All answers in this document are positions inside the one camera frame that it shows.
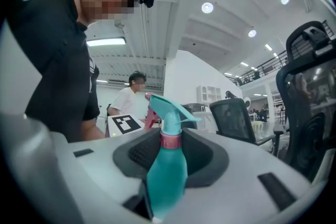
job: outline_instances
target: white shelf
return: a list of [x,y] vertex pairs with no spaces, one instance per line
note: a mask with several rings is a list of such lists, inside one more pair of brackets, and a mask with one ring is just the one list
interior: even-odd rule
[[200,85],[197,87],[197,101],[198,103],[210,105],[213,102],[219,101],[222,99],[221,89]]

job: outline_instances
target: man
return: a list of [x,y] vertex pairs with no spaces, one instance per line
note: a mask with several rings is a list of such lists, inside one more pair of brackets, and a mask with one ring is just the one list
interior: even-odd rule
[[108,108],[108,115],[134,114],[135,94],[144,90],[146,75],[135,71],[130,75],[128,82],[129,86],[119,92],[118,97]]
[[42,79],[26,115],[42,121],[68,142],[104,138],[96,79],[84,31],[94,22],[129,12],[138,0],[16,0],[8,22]]

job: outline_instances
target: man's arm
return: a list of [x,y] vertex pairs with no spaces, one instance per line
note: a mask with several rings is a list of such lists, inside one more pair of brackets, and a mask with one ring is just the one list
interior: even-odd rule
[[80,127],[80,134],[83,141],[105,138],[105,135],[96,126],[95,119],[83,121]]
[[116,116],[119,115],[118,109],[109,107],[109,109],[107,110],[107,113],[109,113],[110,116]]

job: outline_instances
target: white ceiling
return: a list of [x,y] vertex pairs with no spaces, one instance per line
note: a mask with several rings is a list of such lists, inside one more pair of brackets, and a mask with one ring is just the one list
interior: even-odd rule
[[[214,11],[204,14],[201,5],[211,2]],[[125,37],[125,46],[90,47],[100,69],[100,79],[127,81],[135,70],[146,72],[148,85],[163,89],[165,60],[184,49],[221,72],[241,75],[280,53],[286,37],[299,22],[306,22],[303,0],[155,0],[150,9],[137,8],[122,20],[96,23],[87,30],[88,40]],[[247,33],[254,27],[257,35]],[[269,43],[272,53],[265,48]]]

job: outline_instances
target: white box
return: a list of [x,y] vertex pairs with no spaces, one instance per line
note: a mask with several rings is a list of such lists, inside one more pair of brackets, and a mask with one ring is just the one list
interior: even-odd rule
[[133,114],[107,117],[107,137],[134,133],[144,128],[145,124]]

